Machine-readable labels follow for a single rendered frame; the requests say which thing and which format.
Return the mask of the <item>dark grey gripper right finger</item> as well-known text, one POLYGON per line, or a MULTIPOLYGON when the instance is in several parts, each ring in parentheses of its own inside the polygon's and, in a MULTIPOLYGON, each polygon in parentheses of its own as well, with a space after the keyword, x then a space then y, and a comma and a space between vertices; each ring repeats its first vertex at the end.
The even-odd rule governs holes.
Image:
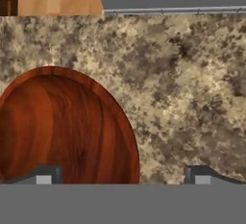
POLYGON ((215 185, 222 183, 246 185, 246 182, 219 174, 207 165, 188 165, 184 169, 184 183, 190 185, 215 185))

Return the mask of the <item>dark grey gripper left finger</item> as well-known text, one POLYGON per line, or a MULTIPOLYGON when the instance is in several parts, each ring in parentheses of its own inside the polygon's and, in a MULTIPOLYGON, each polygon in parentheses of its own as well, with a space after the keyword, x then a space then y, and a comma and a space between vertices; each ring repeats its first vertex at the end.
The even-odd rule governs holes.
POLYGON ((62 168, 58 165, 40 165, 29 174, 4 181, 5 185, 55 185, 62 183, 62 168))

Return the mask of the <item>reddish brown wooden bowl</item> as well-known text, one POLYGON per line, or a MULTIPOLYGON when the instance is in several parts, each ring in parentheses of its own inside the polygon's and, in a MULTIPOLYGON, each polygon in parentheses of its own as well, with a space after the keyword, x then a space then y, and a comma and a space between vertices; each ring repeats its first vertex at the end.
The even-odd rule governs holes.
POLYGON ((87 75, 44 66, 0 95, 0 182, 58 167, 66 184, 137 184, 133 128, 114 97, 87 75))

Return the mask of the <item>silver metal rail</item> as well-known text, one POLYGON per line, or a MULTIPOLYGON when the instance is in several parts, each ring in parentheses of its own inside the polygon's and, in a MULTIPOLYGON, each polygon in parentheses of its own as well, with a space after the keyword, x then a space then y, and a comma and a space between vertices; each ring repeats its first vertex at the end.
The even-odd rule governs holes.
POLYGON ((192 8, 148 8, 148 9, 111 9, 103 10, 102 14, 239 14, 246 13, 246 6, 229 7, 192 7, 192 8))

